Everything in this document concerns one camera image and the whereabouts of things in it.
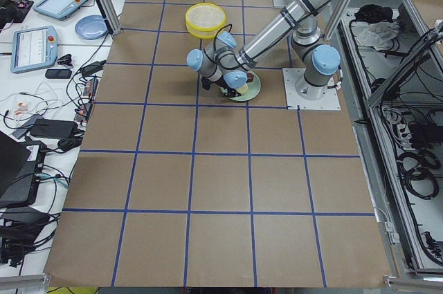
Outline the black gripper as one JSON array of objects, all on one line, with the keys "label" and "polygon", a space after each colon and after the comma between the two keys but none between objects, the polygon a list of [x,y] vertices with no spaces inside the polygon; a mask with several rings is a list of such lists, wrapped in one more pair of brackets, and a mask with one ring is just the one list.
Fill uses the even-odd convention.
[{"label": "black gripper", "polygon": [[227,89],[224,87],[220,88],[222,94],[227,97],[227,98],[238,98],[238,97],[242,97],[243,95],[240,95],[236,89],[230,88],[228,87]]}]

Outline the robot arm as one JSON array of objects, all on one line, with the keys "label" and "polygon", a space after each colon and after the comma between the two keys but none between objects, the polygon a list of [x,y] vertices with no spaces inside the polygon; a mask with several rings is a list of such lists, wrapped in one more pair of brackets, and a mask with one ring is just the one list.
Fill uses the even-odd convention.
[{"label": "robot arm", "polygon": [[205,90],[217,85],[229,99],[245,102],[253,99],[259,80],[253,69],[288,34],[291,46],[306,66],[302,80],[309,89],[323,91],[338,70],[338,51],[319,41],[317,15],[331,0],[289,0],[278,15],[249,43],[237,50],[233,36],[220,28],[204,49],[193,49],[186,58],[187,65],[201,77]]}]

